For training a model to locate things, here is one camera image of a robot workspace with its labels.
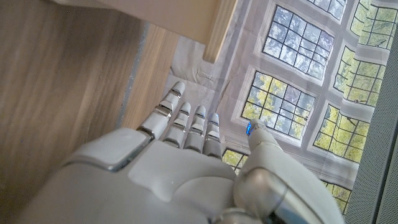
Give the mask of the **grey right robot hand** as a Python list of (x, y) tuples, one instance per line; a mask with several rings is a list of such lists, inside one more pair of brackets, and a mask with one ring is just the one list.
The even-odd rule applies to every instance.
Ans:
[(222, 160), (219, 117), (180, 103), (177, 82), (136, 129), (121, 128), (68, 157), (17, 223), (342, 223), (335, 199), (248, 123), (239, 173)]

